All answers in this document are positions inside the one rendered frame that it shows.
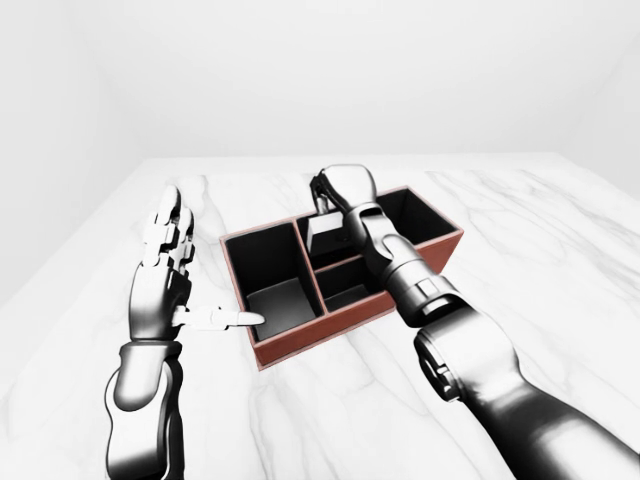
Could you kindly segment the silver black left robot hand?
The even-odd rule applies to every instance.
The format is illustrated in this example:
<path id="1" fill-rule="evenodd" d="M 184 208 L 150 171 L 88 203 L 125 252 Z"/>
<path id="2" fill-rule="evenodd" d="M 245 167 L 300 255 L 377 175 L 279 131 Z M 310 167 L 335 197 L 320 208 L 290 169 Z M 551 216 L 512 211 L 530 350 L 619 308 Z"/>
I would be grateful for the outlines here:
<path id="1" fill-rule="evenodd" d="M 183 326 L 224 331 L 265 322 L 257 313 L 187 307 L 192 289 L 187 266 L 195 253 L 193 234 L 192 211 L 182 205 L 176 186 L 166 187 L 157 212 L 146 226 L 145 251 L 134 274 L 129 300 L 132 340 L 173 340 Z"/>

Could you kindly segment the red-brown desk caddy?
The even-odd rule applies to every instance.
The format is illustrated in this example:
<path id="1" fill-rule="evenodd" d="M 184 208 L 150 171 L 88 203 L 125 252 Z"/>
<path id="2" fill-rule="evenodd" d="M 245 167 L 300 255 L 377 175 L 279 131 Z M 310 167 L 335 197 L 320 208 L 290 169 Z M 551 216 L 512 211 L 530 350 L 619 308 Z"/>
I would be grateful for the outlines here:
<path id="1" fill-rule="evenodd" d="M 440 273 L 464 230 L 410 187 L 378 195 L 399 233 Z M 395 308 L 361 255 L 342 248 L 308 255 L 309 212 L 222 237 L 242 311 L 262 315 L 249 327 L 260 370 L 357 328 Z"/>

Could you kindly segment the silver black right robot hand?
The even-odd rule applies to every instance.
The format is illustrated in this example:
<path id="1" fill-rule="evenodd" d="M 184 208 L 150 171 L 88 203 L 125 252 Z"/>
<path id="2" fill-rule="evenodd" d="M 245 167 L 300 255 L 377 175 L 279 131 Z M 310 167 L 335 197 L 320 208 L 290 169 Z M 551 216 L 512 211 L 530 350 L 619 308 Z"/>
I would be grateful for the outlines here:
<path id="1" fill-rule="evenodd" d="M 329 212 L 332 203 L 342 214 L 356 207 L 375 203 L 377 188 L 369 170 L 360 164 L 332 165 L 323 168 L 310 182 L 317 213 Z"/>

